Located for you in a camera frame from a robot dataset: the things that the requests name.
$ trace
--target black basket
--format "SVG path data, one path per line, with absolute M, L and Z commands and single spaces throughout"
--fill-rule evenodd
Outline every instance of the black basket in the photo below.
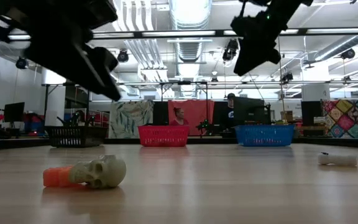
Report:
M 53 147 L 92 147 L 103 144 L 107 128 L 46 126 Z

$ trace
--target wooden floor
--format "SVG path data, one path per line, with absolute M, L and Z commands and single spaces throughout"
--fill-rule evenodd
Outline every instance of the wooden floor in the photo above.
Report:
M 358 223 L 358 167 L 319 166 L 321 151 L 358 153 L 306 144 L 1 150 L 0 223 Z M 100 154 L 126 161 L 119 188 L 43 187 L 44 169 Z

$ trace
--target plastic basket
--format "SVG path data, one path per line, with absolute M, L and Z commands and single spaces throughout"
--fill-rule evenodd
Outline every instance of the plastic basket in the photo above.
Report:
M 183 147 L 187 143 L 188 126 L 139 126 L 140 144 L 152 147 Z
M 103 143 L 108 129 L 86 126 L 46 126 L 45 130 L 53 147 L 92 147 Z
M 243 146 L 289 146 L 295 125 L 236 126 L 237 141 Z

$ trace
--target red curtain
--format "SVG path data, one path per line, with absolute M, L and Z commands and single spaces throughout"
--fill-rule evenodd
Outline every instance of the red curtain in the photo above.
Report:
M 184 110 L 185 119 L 189 122 L 189 135 L 200 135 L 196 126 L 206 119 L 206 100 L 168 101 L 168 115 L 170 123 L 175 119 L 175 112 L 173 111 L 174 108 L 181 108 Z M 214 101 L 208 100 L 208 120 L 210 123 L 213 122 L 213 113 Z

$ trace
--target plastic skull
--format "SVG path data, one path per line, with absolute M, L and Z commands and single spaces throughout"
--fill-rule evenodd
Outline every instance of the plastic skull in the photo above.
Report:
M 71 183 L 86 182 L 91 188 L 117 187 L 126 175 L 127 167 L 115 155 L 100 156 L 90 162 L 79 162 L 70 170 Z

